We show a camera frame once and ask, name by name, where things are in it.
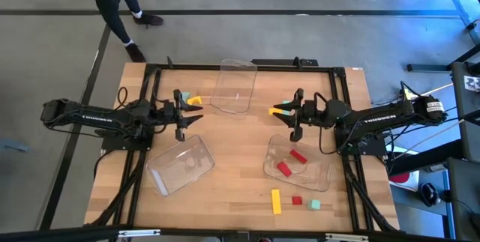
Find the yellow object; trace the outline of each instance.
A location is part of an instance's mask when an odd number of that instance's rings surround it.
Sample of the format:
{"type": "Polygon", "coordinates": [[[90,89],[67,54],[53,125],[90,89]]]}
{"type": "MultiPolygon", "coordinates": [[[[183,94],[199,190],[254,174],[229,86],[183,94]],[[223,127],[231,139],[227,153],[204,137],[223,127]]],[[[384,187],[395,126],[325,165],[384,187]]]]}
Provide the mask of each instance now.
{"type": "Polygon", "coordinates": [[[271,204],[273,205],[273,214],[282,214],[280,206],[280,190],[271,190],[271,204]]]}
{"type": "Polygon", "coordinates": [[[195,104],[195,103],[202,104],[202,98],[200,96],[192,97],[192,98],[187,100],[187,103],[190,104],[190,105],[195,104]]]}
{"type": "Polygon", "coordinates": [[[404,91],[405,91],[405,96],[406,96],[406,99],[407,99],[407,100],[413,100],[413,99],[415,99],[415,98],[417,97],[417,95],[415,95],[414,93],[410,92],[410,90],[408,90],[408,89],[406,89],[406,88],[404,89],[404,91]]]}
{"type": "Polygon", "coordinates": [[[277,108],[270,108],[270,109],[268,110],[268,114],[269,114],[269,115],[273,115],[273,113],[275,113],[275,112],[281,114],[281,113],[282,113],[282,110],[277,109],[277,108]]]}

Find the green block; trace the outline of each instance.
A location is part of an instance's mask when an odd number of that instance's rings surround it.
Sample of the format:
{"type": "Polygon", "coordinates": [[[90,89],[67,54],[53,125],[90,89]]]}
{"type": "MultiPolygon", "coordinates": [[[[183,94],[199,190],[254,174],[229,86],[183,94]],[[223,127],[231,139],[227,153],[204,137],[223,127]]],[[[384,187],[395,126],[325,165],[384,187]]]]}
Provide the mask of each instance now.
{"type": "MultiPolygon", "coordinates": [[[[289,100],[284,100],[282,103],[289,103],[289,102],[290,102],[289,100]]],[[[285,110],[283,110],[282,113],[283,113],[284,115],[290,115],[290,112],[285,111],[285,110]]]]}
{"type": "Polygon", "coordinates": [[[187,102],[189,96],[190,96],[190,92],[182,92],[182,93],[181,93],[181,99],[182,99],[184,102],[187,102]]]}
{"type": "Polygon", "coordinates": [[[308,201],[308,209],[310,209],[310,210],[320,210],[320,201],[319,200],[308,201]]]}

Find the transparent plastic bin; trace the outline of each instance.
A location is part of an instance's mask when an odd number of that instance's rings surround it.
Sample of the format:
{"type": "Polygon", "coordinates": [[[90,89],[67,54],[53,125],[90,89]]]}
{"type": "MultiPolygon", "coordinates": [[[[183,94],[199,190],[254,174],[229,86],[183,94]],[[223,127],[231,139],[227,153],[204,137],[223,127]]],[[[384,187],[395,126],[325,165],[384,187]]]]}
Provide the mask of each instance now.
{"type": "Polygon", "coordinates": [[[280,135],[270,138],[263,171],[270,177],[285,181],[309,190],[326,191],[330,186],[332,174],[332,155],[321,154],[317,147],[300,142],[291,142],[280,135]],[[307,159],[301,163],[290,152],[294,149],[307,159]],[[292,171],[287,177],[277,165],[284,162],[292,171]]]}
{"type": "Polygon", "coordinates": [[[168,196],[195,181],[215,166],[200,136],[178,143],[147,163],[147,174],[158,193],[168,196]]]}
{"type": "Polygon", "coordinates": [[[233,59],[223,60],[210,104],[233,114],[248,111],[256,77],[255,64],[233,59]]]}

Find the table leg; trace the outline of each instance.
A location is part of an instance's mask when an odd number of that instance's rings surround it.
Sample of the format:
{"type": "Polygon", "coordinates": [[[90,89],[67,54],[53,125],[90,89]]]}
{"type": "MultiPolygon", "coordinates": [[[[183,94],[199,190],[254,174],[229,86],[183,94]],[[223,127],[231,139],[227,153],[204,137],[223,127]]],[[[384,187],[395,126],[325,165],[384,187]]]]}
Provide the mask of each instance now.
{"type": "MultiPolygon", "coordinates": [[[[480,44],[475,45],[472,49],[465,52],[453,62],[465,62],[467,59],[480,52],[480,44]]],[[[448,73],[452,71],[452,63],[448,65],[434,65],[434,64],[408,64],[406,69],[409,72],[431,72],[431,73],[448,73]]]]}
{"type": "Polygon", "coordinates": [[[390,175],[400,175],[407,172],[413,172],[418,169],[427,168],[444,163],[447,158],[453,157],[461,159],[463,157],[463,146],[461,139],[444,145],[432,148],[430,150],[418,153],[417,155],[405,155],[388,164],[391,168],[390,175]]]}

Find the wooden tabletop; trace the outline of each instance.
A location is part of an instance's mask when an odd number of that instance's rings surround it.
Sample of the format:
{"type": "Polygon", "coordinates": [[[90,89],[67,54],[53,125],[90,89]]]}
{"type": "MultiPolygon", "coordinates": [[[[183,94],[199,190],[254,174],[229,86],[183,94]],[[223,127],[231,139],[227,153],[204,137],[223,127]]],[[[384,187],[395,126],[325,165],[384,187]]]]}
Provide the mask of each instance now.
{"type": "MultiPolygon", "coordinates": [[[[140,94],[145,64],[126,64],[120,86],[128,90],[128,100],[140,94]]],[[[215,167],[200,179],[170,196],[156,193],[143,174],[135,215],[135,226],[178,229],[250,229],[277,231],[351,232],[350,210],[341,159],[331,155],[333,162],[328,190],[307,190],[265,175],[263,162],[270,138],[279,134],[288,138],[288,129],[269,115],[269,108],[283,100],[291,100],[297,88],[304,89],[305,99],[315,91],[332,98],[326,73],[258,72],[250,108],[243,117],[225,115],[210,105],[219,72],[209,70],[162,70],[158,97],[171,99],[173,90],[201,96],[203,110],[186,116],[204,114],[186,131],[186,138],[201,136],[215,161],[215,167]],[[271,190],[280,190],[281,215],[272,213],[271,190]],[[320,211],[309,211],[305,205],[292,205],[292,196],[321,201],[320,211]]],[[[365,75],[360,68],[347,68],[346,80],[352,107],[371,107],[365,75]]],[[[318,146],[318,127],[303,126],[302,143],[318,146]]],[[[156,135],[147,160],[154,159],[178,142],[173,125],[156,135]]],[[[324,151],[335,149],[332,130],[324,130],[324,151]]],[[[97,171],[85,222],[95,220],[119,190],[125,164],[124,151],[104,158],[97,171]]],[[[395,206],[384,165],[375,157],[363,156],[368,195],[379,211],[398,228],[395,206]]],[[[126,198],[122,222],[126,221],[129,196],[126,198]]],[[[365,227],[360,200],[357,198],[359,220],[365,227]]]]}

